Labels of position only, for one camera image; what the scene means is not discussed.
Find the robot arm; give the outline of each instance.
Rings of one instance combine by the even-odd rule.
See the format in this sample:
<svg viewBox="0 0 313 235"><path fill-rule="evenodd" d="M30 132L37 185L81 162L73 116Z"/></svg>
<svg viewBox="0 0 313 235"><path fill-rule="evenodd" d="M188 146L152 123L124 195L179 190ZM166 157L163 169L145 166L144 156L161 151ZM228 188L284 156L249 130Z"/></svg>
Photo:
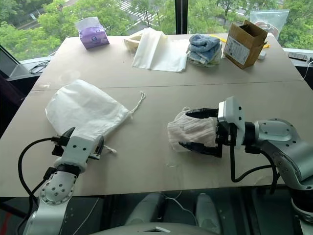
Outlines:
<svg viewBox="0 0 313 235"><path fill-rule="evenodd" d="M217 146L206 147L194 142L180 142L180 145L216 157L222 156L222 145L229 145L231 149L244 145L247 153L263 153L275 164L290 189L296 212L304 220L313 222L313 145L300 139L293 125L277 118L245 122L243 109L234 97L221 102L218 109L195 109L186 115L216 117Z"/></svg>
<svg viewBox="0 0 313 235"><path fill-rule="evenodd" d="M54 163L55 172L39 193L39 207L27 221L23 235L58 235L66 214L67 204L79 174L87 168L88 158L99 159L104 139L95 141L86 136L70 135L71 128L57 138L53 155L60 156Z"/></svg>

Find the crosswalk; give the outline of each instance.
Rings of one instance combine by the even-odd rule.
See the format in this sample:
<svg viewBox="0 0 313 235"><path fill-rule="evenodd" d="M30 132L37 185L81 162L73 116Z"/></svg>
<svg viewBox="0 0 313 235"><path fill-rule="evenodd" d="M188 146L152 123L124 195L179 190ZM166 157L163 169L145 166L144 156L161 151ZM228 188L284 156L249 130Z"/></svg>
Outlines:
<svg viewBox="0 0 313 235"><path fill-rule="evenodd" d="M121 10L126 11L127 13L132 14L132 15L138 17L138 19L137 19L136 22L134 23L134 26L136 26L137 24L141 23L142 21L146 21L147 19L148 19L148 21L149 21L150 24L151 24L151 22L153 22L154 17L156 16L156 14L153 14L153 15L152 15L152 14L150 14L149 12L148 12L147 16L145 16L143 13L132 12L132 11L130 10L131 3L130 3L129 1L127 1L127 0L124 0L124 1L123 1L123 0L119 0L117 4L119 5L119 8L120 8Z"/></svg>

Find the purple tissue box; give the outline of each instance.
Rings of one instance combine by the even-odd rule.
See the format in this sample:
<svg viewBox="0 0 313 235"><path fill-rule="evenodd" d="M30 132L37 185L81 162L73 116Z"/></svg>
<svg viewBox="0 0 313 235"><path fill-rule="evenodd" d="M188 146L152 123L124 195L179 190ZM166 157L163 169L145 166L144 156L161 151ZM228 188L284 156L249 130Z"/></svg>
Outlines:
<svg viewBox="0 0 313 235"><path fill-rule="evenodd" d="M79 38L86 49L109 44L107 34L102 25L84 28L79 31Z"/></svg>

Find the label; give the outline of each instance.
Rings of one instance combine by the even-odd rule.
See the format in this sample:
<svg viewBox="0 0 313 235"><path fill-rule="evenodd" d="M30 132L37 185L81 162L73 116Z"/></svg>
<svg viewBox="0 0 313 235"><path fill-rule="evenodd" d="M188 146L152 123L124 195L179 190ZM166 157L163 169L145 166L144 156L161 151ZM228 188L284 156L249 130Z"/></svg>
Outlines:
<svg viewBox="0 0 313 235"><path fill-rule="evenodd" d="M229 36L225 46L225 52L238 63L244 65L250 50Z"/></svg>

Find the white napkin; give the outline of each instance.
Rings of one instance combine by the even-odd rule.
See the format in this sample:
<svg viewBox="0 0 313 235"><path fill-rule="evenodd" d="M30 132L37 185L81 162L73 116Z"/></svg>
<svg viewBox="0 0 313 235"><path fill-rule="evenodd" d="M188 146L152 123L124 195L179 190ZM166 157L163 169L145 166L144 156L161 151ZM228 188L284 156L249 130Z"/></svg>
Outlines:
<svg viewBox="0 0 313 235"><path fill-rule="evenodd" d="M143 31L134 57L133 67L181 72L186 68L188 40L171 41L161 31Z"/></svg>

